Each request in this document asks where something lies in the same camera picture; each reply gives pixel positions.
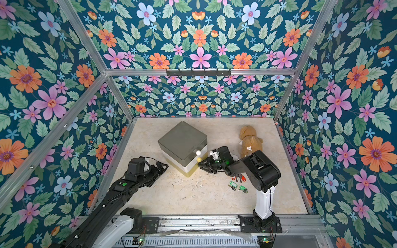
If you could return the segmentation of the white drawer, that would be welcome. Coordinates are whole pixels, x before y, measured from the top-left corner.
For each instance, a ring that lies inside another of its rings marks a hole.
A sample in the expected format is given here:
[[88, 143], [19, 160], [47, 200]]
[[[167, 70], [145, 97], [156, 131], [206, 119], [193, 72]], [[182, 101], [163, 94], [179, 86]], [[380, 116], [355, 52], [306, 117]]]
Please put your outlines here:
[[208, 153], [205, 153], [200, 156], [195, 156], [186, 166], [183, 166], [182, 164], [178, 163], [173, 158], [170, 158], [169, 161], [178, 171], [180, 171], [186, 177], [190, 177], [191, 174], [198, 169], [198, 163], [202, 162], [207, 157], [208, 157]]

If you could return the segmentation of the yellow drawer cabinet base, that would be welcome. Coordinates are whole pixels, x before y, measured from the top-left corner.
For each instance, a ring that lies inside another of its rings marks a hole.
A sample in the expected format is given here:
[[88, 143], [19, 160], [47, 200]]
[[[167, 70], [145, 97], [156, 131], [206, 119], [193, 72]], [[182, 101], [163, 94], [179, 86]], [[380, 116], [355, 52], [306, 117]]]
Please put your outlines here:
[[186, 166], [182, 166], [180, 163], [176, 162], [173, 159], [167, 159], [167, 161], [171, 166], [173, 166], [185, 177], [191, 177], [192, 174], [198, 169], [198, 165], [195, 165], [193, 167], [186, 167]]

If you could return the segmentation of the grey top drawer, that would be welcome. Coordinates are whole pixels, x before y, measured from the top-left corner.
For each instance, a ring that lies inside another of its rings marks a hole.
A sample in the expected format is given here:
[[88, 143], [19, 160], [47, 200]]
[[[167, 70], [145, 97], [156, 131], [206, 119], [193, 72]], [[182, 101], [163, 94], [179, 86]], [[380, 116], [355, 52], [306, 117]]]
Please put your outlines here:
[[208, 146], [204, 146], [201, 149], [195, 149], [186, 159], [186, 167], [193, 167], [199, 162], [203, 161], [208, 156]]

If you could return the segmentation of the green tag key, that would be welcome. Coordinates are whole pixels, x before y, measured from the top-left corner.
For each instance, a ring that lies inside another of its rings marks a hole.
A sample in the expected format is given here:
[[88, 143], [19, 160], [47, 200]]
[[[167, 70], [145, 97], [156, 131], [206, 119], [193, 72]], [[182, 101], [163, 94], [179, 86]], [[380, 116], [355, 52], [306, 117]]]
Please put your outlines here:
[[245, 194], [248, 193], [248, 189], [244, 186], [239, 186], [239, 190], [243, 191]]
[[233, 181], [229, 182], [228, 186], [231, 187], [233, 191], [236, 191], [238, 188], [238, 184]]

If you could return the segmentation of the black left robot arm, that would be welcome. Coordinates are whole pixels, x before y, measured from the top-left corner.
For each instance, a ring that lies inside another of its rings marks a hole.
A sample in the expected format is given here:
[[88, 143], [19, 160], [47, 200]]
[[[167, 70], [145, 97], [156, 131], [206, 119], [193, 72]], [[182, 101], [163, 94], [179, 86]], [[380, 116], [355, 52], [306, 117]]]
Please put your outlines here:
[[98, 207], [61, 243], [53, 243], [52, 248], [108, 248], [116, 244], [125, 234], [139, 225], [143, 227], [142, 212], [127, 208], [117, 218], [120, 224], [107, 228], [116, 213], [143, 187], [151, 187], [169, 166], [155, 161], [150, 165], [145, 157], [133, 158], [128, 169], [116, 182], [112, 183]]

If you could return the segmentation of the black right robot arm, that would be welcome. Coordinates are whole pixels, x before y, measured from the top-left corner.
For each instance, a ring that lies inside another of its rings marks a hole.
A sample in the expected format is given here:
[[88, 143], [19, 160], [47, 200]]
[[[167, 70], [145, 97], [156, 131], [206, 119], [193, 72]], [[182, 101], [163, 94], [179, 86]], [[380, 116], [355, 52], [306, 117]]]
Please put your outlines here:
[[234, 160], [228, 147], [222, 146], [212, 150], [208, 158], [199, 162], [197, 166], [210, 174], [224, 172], [230, 177], [246, 174], [254, 188], [264, 193], [275, 187], [281, 178], [280, 170], [260, 150]]

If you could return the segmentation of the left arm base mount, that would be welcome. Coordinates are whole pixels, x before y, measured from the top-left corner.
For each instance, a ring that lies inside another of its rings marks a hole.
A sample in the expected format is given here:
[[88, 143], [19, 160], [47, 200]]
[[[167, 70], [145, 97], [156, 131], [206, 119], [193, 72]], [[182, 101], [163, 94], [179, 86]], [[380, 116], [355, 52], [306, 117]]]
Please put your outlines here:
[[93, 247], [111, 248], [120, 241], [124, 248], [127, 245], [140, 248], [145, 243], [146, 235], [157, 233], [159, 222], [158, 217], [144, 217], [141, 210], [126, 208], [111, 220], [110, 226], [99, 235]]

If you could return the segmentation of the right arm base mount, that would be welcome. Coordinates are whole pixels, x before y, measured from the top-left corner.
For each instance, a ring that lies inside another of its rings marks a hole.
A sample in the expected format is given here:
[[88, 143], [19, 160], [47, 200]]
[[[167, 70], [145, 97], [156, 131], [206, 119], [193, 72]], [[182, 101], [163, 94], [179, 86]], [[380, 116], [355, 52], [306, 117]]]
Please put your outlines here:
[[266, 192], [256, 191], [256, 205], [253, 216], [238, 216], [242, 233], [282, 233], [280, 218], [273, 211], [276, 186]]

